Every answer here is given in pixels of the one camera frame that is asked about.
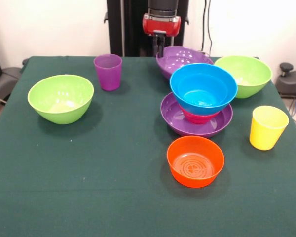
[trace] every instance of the purple plate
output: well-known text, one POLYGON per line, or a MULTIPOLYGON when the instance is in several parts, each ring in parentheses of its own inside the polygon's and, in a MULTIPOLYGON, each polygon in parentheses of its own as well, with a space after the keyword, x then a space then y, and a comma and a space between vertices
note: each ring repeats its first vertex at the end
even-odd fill
POLYGON ((233 114, 232 107, 228 104, 206 124, 199 125, 191 123, 184 117, 172 92, 164 97, 160 109, 163 119, 181 136, 212 137, 228 126, 233 114))
POLYGON ((166 79, 170 80, 172 73, 180 67, 191 63, 214 64, 203 53, 181 46, 164 48, 163 57, 156 56, 157 64, 166 79))

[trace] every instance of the bowl rim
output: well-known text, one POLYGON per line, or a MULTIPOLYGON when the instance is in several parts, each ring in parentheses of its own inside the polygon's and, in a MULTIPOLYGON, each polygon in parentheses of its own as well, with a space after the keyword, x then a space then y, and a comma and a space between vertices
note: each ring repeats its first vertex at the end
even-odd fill
POLYGON ((182 100, 184 103, 187 103, 187 104, 189 104, 189 105, 195 106, 195 107, 197 107, 197 108, 212 109, 212 108, 218 108, 218 107, 221 107, 221 106, 228 105, 228 104, 229 104, 229 103, 230 103, 230 102, 236 97, 236 95, 237 95, 237 93, 238 93, 238 84, 237 84, 235 78, 232 76, 232 74, 230 74, 230 73, 227 72, 225 69, 222 69, 222 68, 220 68, 220 67, 218 67, 218 66, 216 66, 216 65, 207 64, 207 63, 191 63, 191 64, 187 64, 187 65, 184 65, 184 66, 180 67, 179 69, 177 69, 177 70, 171 75, 171 77, 170 77, 170 83, 169 83, 169 84, 170 84, 171 91, 173 92, 173 94, 174 94, 176 97, 178 97, 178 98, 179 98, 180 100, 182 100), (201 65, 201 66, 203 66, 203 65, 209 65, 209 67, 215 67, 215 68, 217 68, 217 69, 219 69, 219 70, 223 70, 223 71, 226 72, 228 75, 230 75, 230 77, 234 80, 235 85, 236 85, 236 91, 235 91, 234 96, 233 96, 230 100, 228 100, 227 102, 225 102, 225 103, 223 103, 223 104, 215 105, 215 106, 200 106, 200 105, 196 105, 196 104, 193 104, 193 103, 190 103, 190 102, 188 102, 188 101, 183 100, 183 99, 182 99, 177 93, 175 93, 175 92, 173 91, 172 83, 171 83, 171 81, 172 81, 172 77, 173 77, 173 76, 175 75, 175 73, 178 72, 180 69, 182 69, 182 68, 184 68, 184 67, 191 67, 191 66, 193 66, 193 65, 201 65))
POLYGON ((223 57, 217 59, 217 60, 215 61, 214 65, 217 66, 217 65, 216 65, 217 62, 219 62, 219 61, 221 61, 221 60, 223 60, 223 59, 225 59, 225 58, 231 58, 231 57, 242 57, 242 58, 253 59, 254 61, 259 61, 259 62, 261 62, 262 64, 264 64, 264 65, 269 69, 269 71, 271 72, 270 78, 269 78, 267 81, 263 82, 263 83, 254 84, 254 85, 241 85, 241 84, 238 84, 237 81, 236 81, 237 86, 243 86, 243 87, 260 86, 260 85, 265 85, 265 84, 267 84, 267 83, 272 79, 272 77, 273 77, 273 72, 272 72, 271 68, 270 68, 270 67, 269 67, 264 61, 262 61, 262 60, 260 60, 260 59, 258 59, 258 58, 256 58, 256 57, 245 56, 245 55, 228 55, 228 56, 223 56, 223 57))
POLYGON ((222 149, 220 148, 220 146, 218 146, 218 145, 217 145, 215 142, 213 142, 212 140, 210 140, 210 139, 208 139, 208 138, 205 138, 205 137, 200 137, 200 136, 194 136, 194 135, 191 135, 191 136, 183 136, 183 137, 179 137, 179 138, 177 138, 176 140, 174 140, 173 142, 171 142, 171 144, 168 146, 168 149, 167 149, 167 161, 168 161, 169 166, 170 166, 174 171, 176 171, 177 173, 179 173, 179 174, 180 174, 181 176, 183 176, 183 177, 186 177, 186 178, 191 179, 191 180, 207 180, 207 179, 210 179, 210 178, 214 178, 214 177, 216 177, 216 176, 222 171, 222 169, 223 169, 223 167, 224 167, 224 165, 225 165, 225 155, 224 155, 222 149), (213 174, 212 176, 206 177, 206 178, 192 178, 192 177, 188 177, 188 176, 186 176, 186 175, 181 174, 180 172, 178 172, 178 171, 172 166, 172 164, 169 162, 169 149, 170 149, 170 147, 171 147, 174 143, 176 143, 178 140, 186 139, 187 137, 193 137, 193 138, 195 138, 195 139, 200 139, 200 140, 208 141, 209 143, 214 144, 214 145, 216 146, 216 148, 218 148, 218 150, 220 151, 220 153, 221 153, 221 155, 222 155, 222 166, 221 166, 221 168, 220 168, 215 174, 213 174))
MULTIPOLYGON (((173 96, 174 97, 174 95, 173 95, 173 92, 170 92, 169 94, 167 94, 164 98, 163 98, 163 100, 161 101, 161 104, 160 104, 160 112, 161 112, 161 116, 163 117, 163 120, 165 120, 165 122, 173 129, 173 130, 176 130, 176 131, 179 131, 181 134, 187 134, 187 132, 186 131, 182 131, 181 129, 178 129, 178 128, 176 128, 176 127, 174 127, 173 125, 171 125, 170 123, 168 123, 168 121, 167 121, 167 119, 165 118, 165 116, 163 115, 163 112, 162 112, 162 105, 163 105, 163 102, 164 102, 164 100, 168 97, 168 96, 173 96)), ((229 103, 226 107, 230 107, 230 110, 231 110, 231 115, 230 115, 230 118, 228 119, 228 121, 227 121, 227 123, 223 126, 223 127, 221 127, 220 129, 218 129, 218 130, 216 130, 216 131, 214 131, 214 132, 211 132, 211 133, 207 133, 207 135, 212 135, 212 134, 214 134, 214 135, 216 135, 217 133, 220 133, 221 131, 223 131, 229 124, 230 124, 230 122, 232 121, 232 118, 233 118, 233 108, 232 108, 232 106, 231 106, 231 104, 229 103)), ((189 132, 189 135, 188 136, 202 136, 203 134, 201 134, 201 133, 190 133, 189 132)))
POLYGON ((44 78, 44 79, 38 81, 37 83, 35 83, 35 84, 31 87, 31 89, 29 90, 29 92, 28 92, 28 102, 29 102, 30 106, 31 106, 33 109, 35 109, 36 111, 39 111, 39 112, 42 112, 42 113, 47 113, 47 114, 64 114, 64 113, 69 113, 69 112, 75 111, 75 110, 80 109, 81 107, 85 106, 85 105, 86 105, 87 103, 89 103, 89 101, 92 99, 93 95, 94 95, 94 86, 93 86, 93 84, 91 83, 91 81, 89 81, 87 78, 84 78, 84 77, 82 77, 82 76, 78 76, 78 75, 74 75, 74 74, 60 74, 60 75, 54 75, 54 76, 51 76, 51 77, 44 78), (84 102, 83 104, 81 104, 79 107, 76 107, 76 108, 74 108, 74 109, 72 109, 72 110, 65 111, 65 112, 49 112, 49 111, 43 111, 43 110, 39 110, 39 109, 37 109, 37 108, 36 108, 36 107, 30 102, 30 93, 31 93, 31 91, 33 90, 33 88, 34 88, 35 86, 37 86, 38 84, 42 83, 42 82, 45 81, 45 80, 48 80, 48 79, 51 79, 51 78, 63 77, 63 76, 66 76, 66 77, 67 77, 67 76, 74 76, 74 77, 78 77, 78 78, 81 78, 81 79, 84 79, 85 81, 87 81, 87 83, 89 83, 89 84, 91 85, 91 88, 92 88, 92 93, 91 93, 91 95, 90 95, 90 98, 88 98, 88 99, 86 100, 86 102, 84 102))
MULTIPOLYGON (((199 51, 197 51, 197 50, 195 50, 195 49, 187 48, 187 47, 183 47, 183 46, 168 46, 168 47, 165 47, 165 48, 164 48, 164 51, 166 51, 167 49, 170 49, 170 48, 184 48, 184 49, 191 50, 191 51, 194 51, 194 52, 196 52, 196 53, 201 53, 201 54, 202 54, 202 52, 199 52, 199 51)), ((170 77, 171 77, 172 74, 173 74, 175 71, 172 73, 172 72, 170 72, 170 70, 168 70, 168 69, 164 69, 164 68, 161 66, 161 64, 160 64, 160 60, 159 60, 159 58, 158 58, 158 54, 159 54, 159 52, 156 54, 156 61, 157 61, 158 66, 159 66, 162 70, 164 70, 164 71, 166 71, 167 73, 169 73, 169 74, 170 74, 170 77)), ((207 58, 212 62, 211 65, 214 65, 214 62, 213 62, 213 60, 212 60, 210 57, 208 57, 208 56, 206 56, 206 55, 205 55, 205 57, 207 57, 207 58)))

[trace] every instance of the pink bowl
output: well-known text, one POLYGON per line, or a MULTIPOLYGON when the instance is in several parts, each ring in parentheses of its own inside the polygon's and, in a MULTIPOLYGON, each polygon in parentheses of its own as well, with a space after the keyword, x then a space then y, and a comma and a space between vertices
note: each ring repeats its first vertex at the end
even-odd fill
POLYGON ((213 117, 215 117, 220 112, 220 111, 218 111, 218 112, 211 114, 211 115, 195 115, 195 114, 192 114, 192 113, 186 111, 180 105, 179 105, 179 107, 181 108, 186 119, 192 123, 195 123, 195 124, 206 124, 207 122, 209 122, 213 117))

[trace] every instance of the orange bowl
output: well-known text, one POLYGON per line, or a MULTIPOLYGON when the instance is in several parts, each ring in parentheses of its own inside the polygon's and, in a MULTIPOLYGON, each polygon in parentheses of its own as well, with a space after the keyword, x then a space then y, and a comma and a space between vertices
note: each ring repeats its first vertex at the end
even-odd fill
POLYGON ((167 159, 173 177, 190 188, 201 188, 212 183, 225 161, 217 144, 198 136, 175 140, 168 148, 167 159))

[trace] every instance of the bowl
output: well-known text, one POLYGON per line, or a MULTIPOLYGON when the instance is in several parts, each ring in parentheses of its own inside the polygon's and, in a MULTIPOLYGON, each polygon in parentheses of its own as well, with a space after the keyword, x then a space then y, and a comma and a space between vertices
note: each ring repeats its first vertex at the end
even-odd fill
POLYGON ((179 105, 195 115, 212 115, 236 96, 238 86, 230 73, 217 66, 196 63, 177 69, 170 78, 179 105))
POLYGON ((181 137, 171 143, 167 160, 173 177, 190 188, 212 183, 224 165, 224 155, 219 146, 198 136, 181 137))
POLYGON ((195 114, 192 114, 192 113, 186 111, 180 105, 179 105, 179 107, 182 110, 186 119, 192 123, 195 123, 195 124, 205 124, 205 123, 209 122, 213 117, 215 117, 219 113, 219 111, 218 111, 212 115, 195 115, 195 114))
POLYGON ((36 83, 28 93, 28 102, 43 118, 69 124, 86 112, 93 93, 93 85, 86 78, 57 75, 36 83))
POLYGON ((173 131, 181 136, 212 137, 222 132, 231 122, 233 111, 227 105, 215 117, 205 124, 195 124, 186 119, 173 93, 168 94, 161 102, 161 115, 173 131))
POLYGON ((244 99, 258 93, 272 78, 271 69, 261 60, 247 56, 227 56, 215 65, 226 70, 238 84, 236 98, 244 99))
POLYGON ((159 58, 157 54, 156 60, 161 69, 161 73, 168 80, 176 69, 184 65, 191 63, 214 64, 213 61, 203 53, 180 46, 164 48, 163 57, 159 58))

